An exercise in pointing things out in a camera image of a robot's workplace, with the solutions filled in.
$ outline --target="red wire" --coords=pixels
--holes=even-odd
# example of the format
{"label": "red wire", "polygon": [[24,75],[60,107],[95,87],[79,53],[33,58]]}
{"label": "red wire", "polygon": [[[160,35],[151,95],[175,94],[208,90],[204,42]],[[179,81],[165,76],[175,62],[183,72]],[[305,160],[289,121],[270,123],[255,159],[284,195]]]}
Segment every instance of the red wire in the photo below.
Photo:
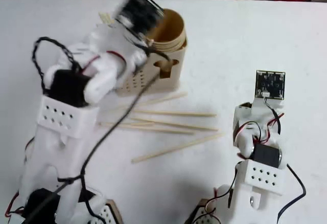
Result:
{"label": "red wire", "polygon": [[[284,115],[285,115],[285,113],[281,113],[281,114],[278,116],[278,118],[281,118],[281,117],[284,116]],[[266,138],[265,140],[262,140],[262,141],[261,141],[262,144],[266,144],[266,143],[269,141],[269,139],[270,139],[269,125],[273,122],[273,125],[272,125],[272,126],[274,126],[274,124],[275,124],[276,121],[277,121],[277,119],[274,118],[274,119],[271,119],[271,120],[267,123],[267,138]]]}
{"label": "red wire", "polygon": [[124,58],[120,53],[117,53],[117,52],[115,52],[115,51],[107,51],[107,53],[108,53],[108,54],[113,54],[113,55],[115,55],[115,56],[121,58],[121,59],[123,60],[123,62],[127,63],[127,62],[126,62],[126,59],[125,59],[125,58]]}
{"label": "red wire", "polygon": [[7,207],[7,210],[5,212],[5,217],[9,218],[11,215],[9,214],[9,212],[11,212],[11,207],[12,205],[14,204],[16,198],[19,196],[19,192],[16,192],[15,195],[13,196],[13,198],[11,199],[8,207]]}
{"label": "red wire", "polygon": [[[107,51],[108,54],[113,54],[119,58],[121,58],[125,63],[126,63],[126,59],[120,54],[120,53],[117,53],[115,51]],[[97,55],[95,57],[93,57],[87,64],[86,66],[82,69],[81,73],[83,73],[92,63],[93,61],[97,60],[100,58],[100,55]]]}
{"label": "red wire", "polygon": [[89,62],[86,64],[86,66],[81,70],[81,73],[83,73],[92,64],[93,61],[95,61],[99,58],[100,58],[100,55],[97,55],[97,56],[93,57],[91,60],[89,60]]}

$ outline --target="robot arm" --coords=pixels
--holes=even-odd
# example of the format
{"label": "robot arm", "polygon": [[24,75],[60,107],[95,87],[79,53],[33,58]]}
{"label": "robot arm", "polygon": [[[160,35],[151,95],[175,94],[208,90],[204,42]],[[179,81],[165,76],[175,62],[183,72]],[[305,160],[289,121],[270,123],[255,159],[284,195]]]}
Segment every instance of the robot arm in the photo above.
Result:
{"label": "robot arm", "polygon": [[[33,150],[26,161],[19,188],[27,223],[49,223],[54,219],[56,224],[88,223],[91,210],[98,213],[105,203],[101,193],[85,201],[90,203],[91,210],[86,208],[85,203],[78,202],[84,182],[81,169],[95,145],[88,138],[96,123],[97,105],[144,64],[147,55],[140,46],[147,46],[145,35],[163,15],[163,10],[151,0],[128,0],[117,13],[113,25],[99,25],[83,41],[69,46],[68,50],[50,38],[43,37],[37,41],[33,62],[41,75],[44,94]],[[64,53],[43,76],[35,52],[44,39],[56,42]],[[80,180],[67,185],[67,179],[74,177],[80,177]],[[31,213],[37,203],[47,199],[63,182],[66,186],[60,197],[56,195],[52,200],[52,205],[57,205],[57,208],[51,211],[42,208],[37,213],[48,219],[35,217],[36,222],[33,222]]]}

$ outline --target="wooden stick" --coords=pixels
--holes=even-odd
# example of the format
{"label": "wooden stick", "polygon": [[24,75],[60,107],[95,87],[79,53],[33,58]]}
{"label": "wooden stick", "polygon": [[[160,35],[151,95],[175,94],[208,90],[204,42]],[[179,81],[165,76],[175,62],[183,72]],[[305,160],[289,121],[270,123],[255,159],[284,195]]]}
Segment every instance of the wooden stick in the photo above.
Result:
{"label": "wooden stick", "polygon": [[[100,122],[101,124],[105,124],[105,125],[112,125],[115,124],[113,122]],[[121,123],[121,125],[131,125],[131,126],[152,126],[154,124],[154,122],[136,122],[136,123]]]}
{"label": "wooden stick", "polygon": [[217,114],[213,113],[187,113],[182,111],[165,111],[165,110],[138,110],[134,109],[134,113],[169,115],[169,116],[185,116],[185,117],[215,117]]}
{"label": "wooden stick", "polygon": [[143,121],[143,122],[154,122],[158,124],[164,124],[164,125],[169,125],[169,126],[175,126],[175,127],[182,127],[182,128],[190,128],[190,129],[199,129],[199,130],[212,130],[212,131],[217,131],[217,128],[209,128],[209,127],[202,127],[202,126],[195,126],[191,124],[182,124],[182,123],[171,123],[171,122],[166,122],[166,121],[161,121],[161,120],[154,120],[154,119],[143,119],[143,118],[130,118],[133,120],[137,121]]}
{"label": "wooden stick", "polygon": [[166,150],[161,150],[159,152],[155,152],[155,153],[152,153],[152,154],[149,154],[149,155],[139,156],[137,158],[132,159],[131,162],[133,164],[136,164],[136,163],[145,161],[147,159],[155,158],[157,156],[161,156],[161,155],[164,155],[164,154],[167,154],[167,153],[171,153],[171,152],[174,152],[174,151],[182,150],[182,149],[187,148],[187,147],[190,147],[190,146],[195,146],[195,145],[198,145],[198,144],[201,144],[203,142],[206,142],[206,141],[215,139],[215,138],[220,137],[220,136],[222,136],[222,134],[221,133],[218,133],[218,134],[213,135],[213,136],[209,136],[209,137],[197,139],[197,140],[194,140],[192,142],[189,142],[189,143],[186,143],[186,144],[183,144],[183,145],[178,145],[178,146],[175,146],[175,147],[171,147],[171,148],[166,149]]}
{"label": "wooden stick", "polygon": [[[182,93],[179,93],[179,94],[171,95],[171,96],[160,98],[160,99],[153,99],[153,100],[148,100],[148,101],[145,101],[145,102],[139,102],[135,107],[140,107],[140,106],[143,106],[143,105],[157,104],[157,103],[161,103],[161,102],[168,101],[168,100],[178,99],[178,98],[184,97],[186,95],[188,95],[187,92],[182,92]],[[127,108],[128,106],[129,106],[129,104],[121,105],[121,106],[118,106],[118,107],[116,107],[114,109],[111,109],[110,111],[117,110],[117,109],[122,109],[122,108]]]}
{"label": "wooden stick", "polygon": [[[99,125],[106,126],[106,123],[100,123]],[[164,128],[147,128],[147,127],[125,125],[125,124],[119,125],[118,127],[120,127],[120,128],[140,129],[140,130],[162,132],[162,133],[178,133],[178,134],[182,134],[182,135],[194,135],[194,132],[185,131],[185,130],[174,130],[174,129],[164,129]]]}

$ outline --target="wire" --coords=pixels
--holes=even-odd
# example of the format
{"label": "wire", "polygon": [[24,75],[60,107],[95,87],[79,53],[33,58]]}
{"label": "wire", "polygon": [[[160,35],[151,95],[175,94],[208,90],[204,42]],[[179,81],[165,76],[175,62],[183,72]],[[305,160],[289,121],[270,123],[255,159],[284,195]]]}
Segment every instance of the wire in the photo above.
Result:
{"label": "wire", "polygon": [[[126,59],[120,54],[120,53],[117,53],[117,52],[115,52],[115,51],[107,51],[106,53],[108,53],[108,54],[113,54],[113,55],[115,55],[115,56],[117,56],[117,57],[119,57],[120,59],[122,59],[123,60],[123,62],[125,63],[125,64],[127,64],[127,62],[126,62]],[[99,59],[100,58],[100,55],[96,55],[95,57],[93,57],[91,60],[89,60],[88,61],[88,63],[86,64],[86,66],[81,70],[81,73],[83,73],[83,72],[85,72],[85,70],[95,61],[95,60],[97,60],[97,59]]]}
{"label": "wire", "polygon": [[256,121],[248,121],[248,122],[246,122],[246,123],[243,123],[243,124],[239,127],[239,129],[235,132],[234,141],[236,140],[236,137],[239,135],[239,133],[243,130],[243,128],[245,127],[245,125],[250,124],[250,123],[255,123],[255,124],[257,125],[257,127],[259,128],[259,139],[258,139],[258,141],[261,140],[261,128],[260,128],[259,124],[258,124]]}
{"label": "wire", "polygon": [[[146,52],[146,54],[150,54],[150,53],[155,53],[158,54],[160,56],[162,56],[163,58],[165,58],[166,60],[168,60],[168,62],[172,63],[172,60],[169,58],[168,55],[166,55],[165,53],[155,50],[153,48],[149,48],[149,47],[144,47],[144,46],[138,46],[135,43],[135,46],[137,46],[138,48],[144,50]],[[104,140],[119,126],[119,124],[129,115],[129,113],[132,111],[132,109],[135,107],[135,105],[137,104],[137,102],[139,101],[139,99],[141,98],[142,94],[147,91],[147,89],[160,77],[160,72],[158,72],[156,75],[154,75],[149,81],[148,83],[141,89],[141,91],[137,94],[137,96],[134,98],[134,100],[132,101],[132,103],[130,104],[130,106],[127,108],[127,110],[125,111],[125,113],[121,116],[120,119],[118,119],[118,121],[108,130],[108,132],[106,132],[101,139],[96,143],[96,145],[93,147],[92,151],[89,153],[89,155],[87,156],[82,168],[81,168],[81,173],[80,175],[78,175],[77,177],[73,177],[73,178],[62,178],[62,179],[58,179],[62,182],[65,182],[61,187],[59,187],[55,192],[53,192],[49,197],[47,197],[26,219],[22,224],[27,224],[29,223],[34,217],[35,215],[37,215],[37,213],[39,211],[42,210],[42,208],[44,208],[44,206],[46,206],[62,189],[64,189],[66,186],[68,186],[69,184],[72,184],[74,181],[81,179],[82,182],[82,189],[86,190],[86,186],[85,186],[85,179],[84,179],[84,175],[85,175],[85,168],[87,166],[87,164],[89,163],[90,159],[92,158],[92,156],[94,155],[94,153],[96,152],[96,150],[100,147],[100,145],[104,142]],[[94,217],[98,218],[99,220],[101,220],[103,222],[103,219],[97,215],[94,214],[94,212],[92,211],[88,199],[85,200],[85,204],[86,207],[90,213],[90,215],[93,215]]]}
{"label": "wire", "polygon": [[51,193],[49,197],[47,197],[42,203],[40,203],[29,216],[26,217],[26,219],[21,224],[28,224],[30,223],[34,217],[53,199],[57,196],[59,192],[61,192],[66,186],[68,186],[70,182],[65,182],[62,184],[56,191]]}
{"label": "wire", "polygon": [[[166,55],[165,53],[161,52],[161,51],[157,51],[154,50],[152,48],[145,48],[143,49],[147,54],[148,53],[156,53],[162,57],[164,57],[166,60],[168,60],[168,62],[172,63],[171,59],[169,58],[168,55]],[[129,113],[132,111],[132,109],[134,108],[134,106],[136,105],[136,103],[139,101],[139,99],[141,98],[142,94],[160,77],[160,72],[158,72],[156,75],[154,75],[149,81],[148,83],[142,88],[142,90],[137,94],[137,96],[135,97],[135,99],[133,100],[133,102],[130,104],[130,106],[127,108],[127,110],[125,111],[125,113],[121,116],[120,119],[118,119],[118,121],[108,130],[108,132],[106,132],[102,138],[96,143],[96,145],[93,147],[92,151],[89,153],[89,155],[87,156],[82,169],[81,169],[81,181],[82,181],[82,187],[84,190],[86,190],[85,188],[85,180],[84,180],[84,175],[85,175],[85,168],[87,166],[87,164],[89,163],[90,159],[92,158],[92,156],[94,155],[94,153],[96,152],[96,150],[101,146],[101,144],[104,142],[104,140],[119,126],[119,124],[129,115]],[[101,220],[101,217],[99,218],[99,216],[95,215],[94,212],[92,211],[91,207],[89,206],[89,202],[86,199],[85,201],[86,207],[90,213],[90,215],[98,218]]]}
{"label": "wire", "polygon": [[224,194],[219,195],[219,196],[217,196],[217,197],[213,197],[213,198],[209,199],[209,200],[206,202],[205,207],[204,207],[206,213],[208,213],[208,211],[207,211],[207,209],[208,209],[208,205],[209,205],[212,201],[215,201],[215,200],[217,200],[217,199],[219,199],[219,198],[222,198],[222,197],[226,196],[226,195],[227,195],[227,194],[232,190],[233,185],[234,185],[234,182],[235,182],[235,180],[236,180],[236,175],[237,175],[237,172],[238,172],[238,170],[237,170],[236,167],[237,167],[237,165],[239,165],[240,163],[241,163],[241,162],[238,162],[238,163],[235,165],[235,175],[234,175],[234,179],[233,179],[233,181],[232,181],[232,183],[231,183],[229,189],[227,190],[227,192],[225,192]]}
{"label": "wire", "polygon": [[277,115],[276,111],[267,103],[267,98],[264,99],[264,102],[266,106],[272,111],[276,122],[277,122],[277,133],[280,135],[281,134],[281,122],[279,120],[279,116]]}
{"label": "wire", "polygon": [[99,58],[100,58],[100,55],[96,55],[91,60],[89,60],[88,63],[86,64],[86,66],[81,70],[81,73],[85,72],[85,70],[93,63],[93,61],[95,61]]}
{"label": "wire", "polygon": [[219,224],[221,224],[220,219],[219,219],[218,217],[216,217],[215,215],[213,215],[213,213],[215,212],[215,210],[216,210],[216,208],[214,208],[214,209],[213,209],[212,211],[210,211],[209,213],[205,213],[205,214],[199,215],[198,217],[196,217],[196,218],[193,220],[192,224],[197,223],[197,222],[196,222],[197,220],[201,219],[202,217],[204,217],[204,216],[206,216],[206,215],[210,215],[211,217],[213,217],[214,219],[216,219],[216,220],[219,222]]}
{"label": "wire", "polygon": [[42,41],[49,41],[51,43],[53,43],[54,45],[60,47],[62,49],[62,51],[64,52],[64,54],[67,56],[68,60],[70,63],[72,63],[72,71],[79,71],[81,69],[80,65],[78,64],[78,62],[76,62],[74,60],[74,56],[73,54],[71,53],[71,51],[69,51],[65,45],[61,44],[60,42],[58,42],[57,40],[55,39],[51,39],[47,36],[43,36],[43,37],[40,37],[39,39],[37,39],[35,42],[34,42],[34,47],[33,47],[33,51],[32,51],[32,62],[34,63],[36,69],[37,69],[37,72],[41,78],[41,87],[42,87],[42,91],[43,93],[46,92],[46,89],[45,89],[45,84],[44,84],[44,72],[41,70],[41,67],[40,65],[38,64],[37,60],[36,60],[36,51],[40,45],[40,43]]}
{"label": "wire", "polygon": [[304,186],[304,184],[302,183],[302,181],[300,180],[300,178],[297,176],[297,174],[294,172],[294,170],[291,168],[291,166],[289,164],[287,164],[287,168],[291,171],[291,173],[294,175],[294,177],[297,179],[297,181],[299,182],[299,184],[302,187],[303,193],[299,196],[296,197],[295,199],[293,199],[292,201],[290,201],[288,204],[286,204],[278,213],[277,216],[277,224],[278,221],[280,219],[280,217],[282,216],[282,214],[289,208],[291,207],[291,205],[293,205],[294,203],[296,203],[297,201],[299,201],[301,198],[303,198],[306,194],[307,194],[307,190],[306,187]]}
{"label": "wire", "polygon": [[[284,113],[281,113],[278,117],[281,118],[281,117],[284,116],[284,115],[285,115]],[[264,140],[262,140],[262,141],[260,141],[260,143],[262,143],[262,144],[266,144],[266,143],[269,141],[269,139],[270,139],[270,130],[269,130],[269,126],[270,126],[270,124],[272,124],[272,126],[274,126],[274,125],[275,125],[275,122],[276,122],[276,118],[273,118],[273,119],[271,119],[271,120],[267,123],[267,138],[264,139]]]}
{"label": "wire", "polygon": [[9,218],[11,216],[10,213],[12,213],[12,211],[11,211],[12,205],[14,204],[14,202],[18,196],[19,196],[19,192],[17,191],[15,193],[15,195],[13,196],[13,198],[11,199],[10,203],[8,204],[7,210],[5,212],[5,217]]}
{"label": "wire", "polygon": [[[85,192],[86,192],[86,184],[85,184],[85,178],[84,178],[84,176],[81,177],[81,182],[82,182],[82,190],[83,190],[83,192],[85,193]],[[95,213],[93,212],[93,210],[92,210],[92,208],[91,208],[91,206],[90,206],[90,203],[89,203],[89,201],[88,201],[88,198],[85,197],[85,194],[83,194],[83,198],[84,198],[84,200],[85,200],[85,205],[86,205],[86,208],[87,208],[89,214],[90,214],[91,216],[93,216],[93,217],[99,219],[100,221],[102,221],[103,224],[107,224],[106,220],[105,220],[103,217],[101,217],[100,215],[97,215],[97,214],[95,214]]]}

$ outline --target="white table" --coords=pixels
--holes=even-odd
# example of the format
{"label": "white table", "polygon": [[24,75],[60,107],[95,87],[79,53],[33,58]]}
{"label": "white table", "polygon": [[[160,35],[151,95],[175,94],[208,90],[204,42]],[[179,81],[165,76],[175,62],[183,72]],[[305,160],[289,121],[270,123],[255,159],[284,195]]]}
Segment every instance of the white table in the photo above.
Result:
{"label": "white table", "polygon": [[[100,22],[98,12],[110,13],[122,1],[0,0],[1,213],[18,188],[24,145],[36,127],[41,88],[30,61],[33,42],[39,36],[64,44],[76,42]],[[284,154],[308,194],[284,213],[281,223],[324,223],[327,4],[156,2],[178,11],[185,20],[189,48],[180,90],[189,95],[149,108],[216,112],[216,118],[175,120],[216,126],[225,136],[132,165],[130,160],[136,156],[209,133],[176,136],[118,129],[92,159],[86,172],[88,183],[115,200],[126,224],[183,223],[200,198],[211,197],[213,187],[232,180],[238,161],[231,139],[233,111],[236,105],[253,100],[255,71],[285,71]],[[37,55],[43,68],[57,56],[58,49],[49,43],[43,43]],[[104,106],[130,100],[111,95]],[[106,120],[116,117],[108,114]],[[103,131],[98,129],[94,138]],[[286,187],[289,192],[281,198],[281,206],[301,192],[291,174]]]}

